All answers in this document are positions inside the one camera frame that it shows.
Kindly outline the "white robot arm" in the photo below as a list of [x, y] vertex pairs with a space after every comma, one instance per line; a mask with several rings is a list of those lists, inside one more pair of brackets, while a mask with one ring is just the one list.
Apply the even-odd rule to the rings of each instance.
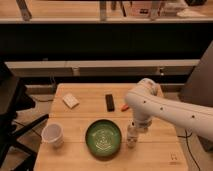
[[138, 131], [146, 130], [152, 123], [152, 117], [157, 117], [213, 141], [213, 108], [169, 100], [157, 93], [157, 84], [144, 78], [125, 95]]

